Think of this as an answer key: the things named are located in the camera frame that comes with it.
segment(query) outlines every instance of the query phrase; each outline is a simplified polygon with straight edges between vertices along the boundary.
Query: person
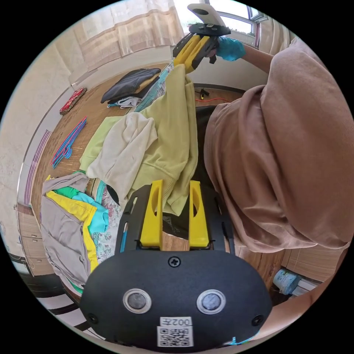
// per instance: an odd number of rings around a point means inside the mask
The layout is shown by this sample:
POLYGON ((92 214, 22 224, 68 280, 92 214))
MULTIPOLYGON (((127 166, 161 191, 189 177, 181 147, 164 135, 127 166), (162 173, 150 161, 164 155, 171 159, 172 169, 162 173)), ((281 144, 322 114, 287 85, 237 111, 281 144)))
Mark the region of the person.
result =
MULTIPOLYGON (((236 245, 263 253, 343 249, 338 269, 354 232, 354 121, 335 79, 299 38, 273 56, 220 37, 213 55, 242 58, 268 80, 231 103, 197 108, 192 179, 221 195, 236 245)), ((188 205, 179 217, 164 215, 167 233, 188 232, 188 205)), ((274 306, 252 340, 293 323, 332 278, 274 306)))

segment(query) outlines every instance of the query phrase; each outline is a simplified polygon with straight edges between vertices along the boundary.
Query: curtain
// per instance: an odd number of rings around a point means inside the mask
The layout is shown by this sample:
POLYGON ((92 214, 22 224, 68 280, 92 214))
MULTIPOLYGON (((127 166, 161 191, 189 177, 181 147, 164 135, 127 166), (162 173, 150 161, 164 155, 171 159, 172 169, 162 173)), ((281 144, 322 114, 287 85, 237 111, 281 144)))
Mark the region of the curtain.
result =
POLYGON ((293 34, 272 18, 260 23, 259 50, 275 55, 290 45, 293 34))
POLYGON ((174 46, 183 36, 173 0, 124 0, 77 22, 55 47, 70 73, 86 72, 143 49, 174 46))

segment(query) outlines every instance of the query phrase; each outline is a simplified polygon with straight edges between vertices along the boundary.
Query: orange cable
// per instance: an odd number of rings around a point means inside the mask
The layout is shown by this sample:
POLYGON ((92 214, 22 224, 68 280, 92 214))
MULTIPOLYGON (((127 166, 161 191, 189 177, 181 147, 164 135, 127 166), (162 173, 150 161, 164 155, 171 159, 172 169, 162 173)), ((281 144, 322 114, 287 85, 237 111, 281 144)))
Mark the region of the orange cable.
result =
POLYGON ((226 102, 230 103, 230 101, 228 101, 227 99, 222 98, 222 97, 215 97, 215 98, 211 98, 209 100, 199 100, 199 99, 196 98, 195 100, 198 101, 198 102, 210 102, 210 101, 214 101, 214 100, 223 100, 223 101, 226 101, 226 102))

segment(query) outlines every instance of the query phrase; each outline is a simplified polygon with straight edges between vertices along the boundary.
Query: blue glove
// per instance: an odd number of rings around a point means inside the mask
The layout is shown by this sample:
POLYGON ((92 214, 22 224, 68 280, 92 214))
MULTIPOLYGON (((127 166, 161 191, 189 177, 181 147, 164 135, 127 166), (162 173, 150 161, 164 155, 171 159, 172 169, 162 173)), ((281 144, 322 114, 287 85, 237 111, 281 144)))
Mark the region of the blue glove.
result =
POLYGON ((219 47, 216 55, 224 60, 234 61, 242 58, 246 54, 243 44, 237 39, 229 37, 219 37, 219 47))

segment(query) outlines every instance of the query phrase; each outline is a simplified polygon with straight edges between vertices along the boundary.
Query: yellow cloth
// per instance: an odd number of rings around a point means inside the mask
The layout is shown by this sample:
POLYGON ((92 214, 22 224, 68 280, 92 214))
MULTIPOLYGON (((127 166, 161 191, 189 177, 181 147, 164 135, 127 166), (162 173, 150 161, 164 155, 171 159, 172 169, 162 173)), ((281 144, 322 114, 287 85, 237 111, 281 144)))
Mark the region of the yellow cloth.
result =
POLYGON ((149 80, 145 80, 144 82, 142 82, 139 86, 139 88, 134 92, 134 93, 139 93, 142 89, 144 89, 147 85, 151 84, 158 76, 159 74, 154 75, 152 78, 150 78, 149 80))
POLYGON ((82 236, 87 249, 87 256, 90 260, 91 272, 93 272, 93 270, 98 266, 98 261, 96 256, 96 246, 91 238, 88 227, 91 224, 92 218, 97 208, 91 204, 64 197, 63 195, 57 194, 53 191, 47 192, 46 196, 56 202, 68 213, 83 222, 82 236))
POLYGON ((122 118, 123 116, 104 118, 104 121, 100 124, 95 134, 88 142, 86 149, 80 158, 80 170, 87 171, 88 166, 93 163, 93 161, 102 150, 103 142, 108 132, 111 130, 113 125, 122 118))
POLYGON ((153 117, 158 139, 146 150, 128 196, 163 180, 163 211, 180 215, 197 167, 197 120, 193 82, 177 65, 166 78, 166 93, 140 112, 153 117))

